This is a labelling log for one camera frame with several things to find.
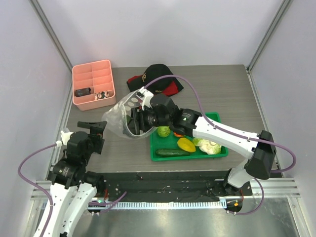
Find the light green fake vegetable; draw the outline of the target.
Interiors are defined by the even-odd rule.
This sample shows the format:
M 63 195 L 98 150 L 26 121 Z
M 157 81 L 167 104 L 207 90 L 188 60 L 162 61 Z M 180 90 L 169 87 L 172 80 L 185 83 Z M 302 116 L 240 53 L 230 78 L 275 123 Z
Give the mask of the light green fake vegetable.
M 168 126 L 160 126 L 157 128 L 157 134 L 161 138 L 166 138 L 170 135 L 170 128 Z

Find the clear zip top bag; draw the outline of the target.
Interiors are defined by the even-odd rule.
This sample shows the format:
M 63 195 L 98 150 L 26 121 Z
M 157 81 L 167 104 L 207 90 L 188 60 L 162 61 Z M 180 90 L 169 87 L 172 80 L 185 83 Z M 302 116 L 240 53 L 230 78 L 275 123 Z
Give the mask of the clear zip top bag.
M 140 139 L 150 136 L 156 128 L 154 127 L 149 132 L 134 135 L 130 132 L 126 124 L 126 116 L 131 116 L 133 108 L 141 108 L 141 105 L 136 97 L 136 91 L 133 91 L 123 97 L 111 109 L 105 112 L 101 121 L 106 121 L 106 128 L 119 137 L 127 139 Z

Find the orange fake fruit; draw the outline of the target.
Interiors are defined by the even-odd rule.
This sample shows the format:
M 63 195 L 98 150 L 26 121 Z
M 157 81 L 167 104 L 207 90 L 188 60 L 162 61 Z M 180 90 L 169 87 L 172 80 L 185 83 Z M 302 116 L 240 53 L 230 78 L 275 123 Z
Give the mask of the orange fake fruit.
M 176 132 L 174 132 L 173 135 L 174 135 L 175 137 L 177 137 L 177 138 L 182 138 L 182 137 L 185 136 L 185 135 L 178 134 L 178 133 L 176 133 Z

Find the dark green fake cucumber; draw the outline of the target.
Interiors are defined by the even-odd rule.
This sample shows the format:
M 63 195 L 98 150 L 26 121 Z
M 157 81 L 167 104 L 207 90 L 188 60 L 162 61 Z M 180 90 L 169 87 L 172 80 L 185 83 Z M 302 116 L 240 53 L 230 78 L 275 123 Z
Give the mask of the dark green fake cucumber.
M 159 157 L 170 158 L 170 157 L 186 157 L 190 156 L 190 152 L 177 150 L 177 149 L 157 149 L 155 154 Z

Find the yellow fake pepper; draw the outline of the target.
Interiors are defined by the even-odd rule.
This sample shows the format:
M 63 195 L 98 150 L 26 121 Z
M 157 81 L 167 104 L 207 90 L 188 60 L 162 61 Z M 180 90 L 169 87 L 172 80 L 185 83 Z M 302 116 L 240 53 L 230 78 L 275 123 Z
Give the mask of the yellow fake pepper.
M 183 151 L 194 153 L 196 151 L 195 145 L 187 138 L 182 137 L 177 141 L 177 145 Z

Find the white fake cauliflower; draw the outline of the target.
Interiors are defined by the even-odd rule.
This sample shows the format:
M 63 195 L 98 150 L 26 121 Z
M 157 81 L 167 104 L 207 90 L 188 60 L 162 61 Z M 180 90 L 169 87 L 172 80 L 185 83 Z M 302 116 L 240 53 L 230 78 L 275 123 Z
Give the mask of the white fake cauliflower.
M 202 152 L 207 153 L 208 155 L 217 155 L 221 153 L 222 146 L 215 142 L 201 138 L 194 138 L 192 143 Z

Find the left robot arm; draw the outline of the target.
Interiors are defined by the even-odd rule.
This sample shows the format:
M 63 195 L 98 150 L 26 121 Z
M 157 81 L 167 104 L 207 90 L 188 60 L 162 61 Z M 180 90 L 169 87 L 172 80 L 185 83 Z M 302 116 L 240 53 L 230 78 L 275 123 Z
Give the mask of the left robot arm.
M 106 122 L 78 122 L 84 131 L 61 131 L 58 146 L 65 146 L 62 158 L 53 166 L 49 180 L 51 200 L 47 202 L 36 237 L 71 237 L 93 197 L 105 191 L 104 177 L 87 171 L 93 153 L 101 154 Z

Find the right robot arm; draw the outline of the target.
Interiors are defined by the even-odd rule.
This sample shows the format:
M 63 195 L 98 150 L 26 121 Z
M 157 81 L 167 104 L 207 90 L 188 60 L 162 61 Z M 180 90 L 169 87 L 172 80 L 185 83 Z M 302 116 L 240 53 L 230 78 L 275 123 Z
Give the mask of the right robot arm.
M 230 169 L 224 179 L 223 189 L 229 195 L 236 194 L 253 178 L 267 180 L 270 177 L 276 147 L 272 134 L 267 131 L 248 133 L 211 121 L 200 112 L 178 108 L 163 94 L 133 97 L 125 110 L 127 129 L 132 135 L 146 135 L 155 127 L 168 126 L 179 135 L 215 142 L 243 155 L 245 160 Z

